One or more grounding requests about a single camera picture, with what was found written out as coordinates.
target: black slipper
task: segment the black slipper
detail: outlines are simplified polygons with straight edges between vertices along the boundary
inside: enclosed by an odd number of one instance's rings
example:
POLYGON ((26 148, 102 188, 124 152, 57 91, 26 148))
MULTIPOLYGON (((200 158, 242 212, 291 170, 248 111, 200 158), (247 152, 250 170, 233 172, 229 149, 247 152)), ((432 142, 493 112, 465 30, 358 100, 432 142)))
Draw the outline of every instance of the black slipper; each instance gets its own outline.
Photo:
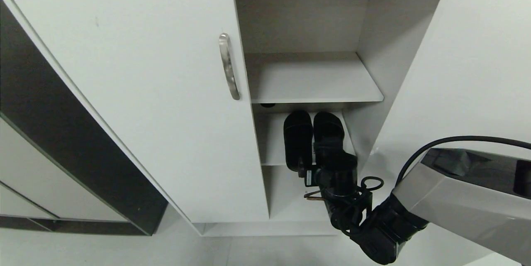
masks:
POLYGON ((284 121, 286 164, 292 171, 312 165, 312 119, 306 111, 294 111, 284 121))
POLYGON ((343 151, 345 130, 341 120, 333 113, 321 111, 313 118, 313 135, 315 162, 318 166, 323 159, 332 154, 343 151))

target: open cabinet door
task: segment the open cabinet door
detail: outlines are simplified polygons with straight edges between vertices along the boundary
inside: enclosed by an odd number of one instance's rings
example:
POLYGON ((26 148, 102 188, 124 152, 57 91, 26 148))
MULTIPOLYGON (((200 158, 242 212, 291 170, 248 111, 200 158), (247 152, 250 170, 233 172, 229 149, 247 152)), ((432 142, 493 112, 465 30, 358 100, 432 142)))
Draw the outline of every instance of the open cabinet door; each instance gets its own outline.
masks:
MULTIPOLYGON (((385 179, 377 193, 389 194, 404 162, 436 139, 486 135, 531 141, 530 16, 531 0, 440 0, 361 174, 385 179)), ((444 147, 531 158, 531 151, 499 144, 444 147)))
POLYGON ((269 218, 234 0, 15 4, 55 71, 189 220, 269 218))

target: white shelf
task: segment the white shelf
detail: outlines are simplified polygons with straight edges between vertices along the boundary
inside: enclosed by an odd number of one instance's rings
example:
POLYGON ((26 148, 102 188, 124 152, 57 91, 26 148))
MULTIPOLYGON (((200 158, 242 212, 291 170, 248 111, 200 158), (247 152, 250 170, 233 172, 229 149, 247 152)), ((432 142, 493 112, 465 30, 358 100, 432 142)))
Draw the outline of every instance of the white shelf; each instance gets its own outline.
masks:
POLYGON ((304 198, 304 194, 317 191, 319 187, 304 186, 304 179, 287 166, 263 166, 262 172, 268 197, 269 221, 330 222, 324 202, 304 198))
POLYGON ((382 101, 355 52, 245 54, 252 103, 382 101))
MULTIPOLYGON (((332 112, 341 120, 345 130, 343 149, 349 154, 355 154, 350 134, 348 133, 343 114, 332 112)), ((315 113, 309 113, 312 120, 315 113)), ((284 148, 284 120, 289 113, 268 113, 256 115, 254 126, 256 128, 256 138, 258 139, 258 150, 260 151, 260 162, 262 166, 285 166, 286 152, 284 148)))

